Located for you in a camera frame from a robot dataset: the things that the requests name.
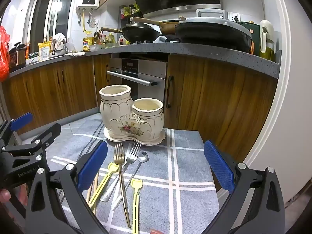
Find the wooden chopstick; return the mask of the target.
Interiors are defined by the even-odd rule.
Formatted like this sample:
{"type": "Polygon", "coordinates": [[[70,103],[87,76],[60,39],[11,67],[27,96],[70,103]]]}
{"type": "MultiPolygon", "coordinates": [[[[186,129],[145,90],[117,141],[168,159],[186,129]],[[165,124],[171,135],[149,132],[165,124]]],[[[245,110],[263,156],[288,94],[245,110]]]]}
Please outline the wooden chopstick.
{"type": "Polygon", "coordinates": [[[87,196],[86,196],[86,202],[89,203],[89,200],[90,200],[90,197],[91,197],[91,193],[92,193],[92,190],[93,190],[93,182],[91,183],[88,191],[87,191],[87,196]]]}
{"type": "MultiPolygon", "coordinates": [[[[98,178],[99,178],[99,172],[97,172],[95,179],[94,179],[94,187],[93,187],[93,195],[96,194],[97,186],[98,186],[98,178]]],[[[93,213],[96,215],[96,204],[93,206],[93,213]]]]}

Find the silver fork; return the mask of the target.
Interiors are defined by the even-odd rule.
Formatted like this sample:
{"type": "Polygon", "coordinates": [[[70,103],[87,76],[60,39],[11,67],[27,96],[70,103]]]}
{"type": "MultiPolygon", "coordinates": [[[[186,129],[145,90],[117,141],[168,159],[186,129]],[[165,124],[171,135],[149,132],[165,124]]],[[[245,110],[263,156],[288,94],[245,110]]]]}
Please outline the silver fork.
{"type": "MultiPolygon", "coordinates": [[[[141,144],[140,143],[135,143],[131,149],[128,149],[126,151],[126,154],[125,154],[125,162],[122,166],[122,174],[127,170],[127,167],[130,165],[130,164],[133,164],[136,160],[137,160],[137,157],[139,155],[139,152],[140,152],[140,149],[141,149],[141,144]]],[[[117,177],[113,183],[108,187],[108,189],[105,191],[105,193],[102,195],[102,197],[100,198],[100,200],[102,202],[108,202],[109,201],[109,198],[111,197],[113,191],[114,191],[114,188],[117,186],[118,182],[119,182],[119,177],[117,177]]]]}

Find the cream ceramic utensil holder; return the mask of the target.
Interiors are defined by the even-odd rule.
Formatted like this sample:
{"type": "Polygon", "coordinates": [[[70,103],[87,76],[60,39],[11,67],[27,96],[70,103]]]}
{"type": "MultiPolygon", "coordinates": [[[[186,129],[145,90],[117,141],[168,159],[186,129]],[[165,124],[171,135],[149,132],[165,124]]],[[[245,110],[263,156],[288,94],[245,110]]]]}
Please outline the cream ceramic utensil holder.
{"type": "Polygon", "coordinates": [[[133,100],[131,88],[127,85],[106,86],[99,94],[107,140],[132,140],[145,146],[158,145],[164,141],[163,102],[154,98],[133,100]]]}

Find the yellow green plastic spoon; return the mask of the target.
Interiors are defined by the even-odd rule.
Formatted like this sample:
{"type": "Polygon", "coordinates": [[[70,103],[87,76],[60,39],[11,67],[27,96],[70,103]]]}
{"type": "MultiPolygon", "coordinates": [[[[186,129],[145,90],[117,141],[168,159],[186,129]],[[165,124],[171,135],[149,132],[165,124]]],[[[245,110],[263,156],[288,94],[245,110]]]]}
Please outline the yellow green plastic spoon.
{"type": "Polygon", "coordinates": [[[132,213],[132,233],[139,233],[139,190],[143,187],[143,181],[140,179],[132,179],[131,186],[134,189],[133,195],[133,213],[132,213]]]}

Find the gold fork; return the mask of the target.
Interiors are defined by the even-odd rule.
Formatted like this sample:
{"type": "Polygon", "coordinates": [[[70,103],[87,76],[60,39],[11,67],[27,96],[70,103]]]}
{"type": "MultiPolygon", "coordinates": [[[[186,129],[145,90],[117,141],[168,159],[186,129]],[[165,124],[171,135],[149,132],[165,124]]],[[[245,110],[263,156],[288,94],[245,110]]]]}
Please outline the gold fork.
{"type": "Polygon", "coordinates": [[[122,204],[124,209],[124,214],[126,218],[126,223],[128,227],[131,227],[131,222],[129,219],[129,210],[128,210],[128,203],[126,199],[126,192],[125,192],[125,186],[124,186],[124,179],[122,174],[122,166],[125,162],[125,154],[121,143],[115,143],[114,145],[114,163],[119,165],[119,182],[120,182],[120,190],[121,190],[121,198],[122,198],[122,204]]]}

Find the olive oil bottle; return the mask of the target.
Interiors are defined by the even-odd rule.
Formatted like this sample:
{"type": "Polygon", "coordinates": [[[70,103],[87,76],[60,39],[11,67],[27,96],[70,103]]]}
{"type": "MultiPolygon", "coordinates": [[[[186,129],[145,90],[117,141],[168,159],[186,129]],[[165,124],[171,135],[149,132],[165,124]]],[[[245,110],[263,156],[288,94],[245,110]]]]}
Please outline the olive oil bottle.
{"type": "Polygon", "coordinates": [[[260,22],[260,57],[274,61],[274,29],[268,20],[260,22]]]}

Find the large black lidded pan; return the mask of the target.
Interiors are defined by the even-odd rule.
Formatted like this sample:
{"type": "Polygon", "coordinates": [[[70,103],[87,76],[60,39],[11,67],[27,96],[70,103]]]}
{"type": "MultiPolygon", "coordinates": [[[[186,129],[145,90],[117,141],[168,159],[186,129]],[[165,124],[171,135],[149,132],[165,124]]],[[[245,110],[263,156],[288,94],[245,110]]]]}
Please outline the large black lidded pan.
{"type": "Polygon", "coordinates": [[[176,36],[183,43],[204,44],[249,53],[252,36],[242,25],[221,18],[194,17],[175,26],[176,36]]]}

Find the wooden cabinet door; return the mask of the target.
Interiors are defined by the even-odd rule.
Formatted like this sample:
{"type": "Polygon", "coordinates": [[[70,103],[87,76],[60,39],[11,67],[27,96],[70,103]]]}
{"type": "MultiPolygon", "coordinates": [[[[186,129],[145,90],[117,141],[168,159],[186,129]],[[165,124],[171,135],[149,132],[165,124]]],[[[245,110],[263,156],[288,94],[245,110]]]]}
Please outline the wooden cabinet door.
{"type": "Polygon", "coordinates": [[[171,54],[167,63],[165,127],[196,130],[243,161],[271,108],[277,79],[212,59],[171,54]]]}

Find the blue plaid tablecloth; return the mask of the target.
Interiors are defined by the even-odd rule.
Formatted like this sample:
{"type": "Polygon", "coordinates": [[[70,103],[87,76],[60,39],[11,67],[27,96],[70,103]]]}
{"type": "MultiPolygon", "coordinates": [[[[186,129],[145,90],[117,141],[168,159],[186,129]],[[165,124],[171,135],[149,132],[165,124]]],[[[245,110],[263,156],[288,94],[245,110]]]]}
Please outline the blue plaid tablecloth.
{"type": "MultiPolygon", "coordinates": [[[[52,170],[75,163],[103,139],[99,113],[62,126],[61,134],[47,149],[52,170]]],[[[142,147],[149,160],[131,164],[124,180],[140,179],[140,233],[202,233],[219,210],[203,140],[197,131],[166,130],[165,140],[142,147]]]]}

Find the built-in steel oven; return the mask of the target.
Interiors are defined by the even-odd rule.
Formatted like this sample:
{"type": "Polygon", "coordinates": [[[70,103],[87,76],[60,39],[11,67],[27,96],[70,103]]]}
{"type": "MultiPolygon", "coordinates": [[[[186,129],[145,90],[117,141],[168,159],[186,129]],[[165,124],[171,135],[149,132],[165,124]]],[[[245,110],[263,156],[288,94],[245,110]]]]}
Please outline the built-in steel oven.
{"type": "Polygon", "coordinates": [[[127,85],[133,100],[154,98],[164,101],[167,63],[140,59],[111,58],[106,66],[112,85],[127,85]]]}

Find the yellow cooking oil bottle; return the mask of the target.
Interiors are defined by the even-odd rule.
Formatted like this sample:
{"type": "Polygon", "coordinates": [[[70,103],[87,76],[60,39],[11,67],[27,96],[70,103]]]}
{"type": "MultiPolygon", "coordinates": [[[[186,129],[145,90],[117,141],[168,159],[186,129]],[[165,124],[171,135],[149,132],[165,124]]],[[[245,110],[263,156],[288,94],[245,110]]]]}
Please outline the yellow cooking oil bottle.
{"type": "Polygon", "coordinates": [[[94,34],[93,31],[84,30],[86,35],[82,40],[82,50],[84,52],[90,51],[90,46],[94,43],[94,34]]]}

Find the red plastic bag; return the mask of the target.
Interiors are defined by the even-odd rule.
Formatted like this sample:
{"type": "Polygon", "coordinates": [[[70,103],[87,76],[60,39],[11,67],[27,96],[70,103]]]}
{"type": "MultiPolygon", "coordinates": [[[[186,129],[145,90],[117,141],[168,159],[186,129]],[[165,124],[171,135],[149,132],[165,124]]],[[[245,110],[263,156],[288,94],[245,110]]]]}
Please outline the red plastic bag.
{"type": "Polygon", "coordinates": [[[8,50],[10,35],[7,34],[3,26],[0,27],[0,41],[0,82],[3,82],[10,73],[10,55],[8,50]]]}

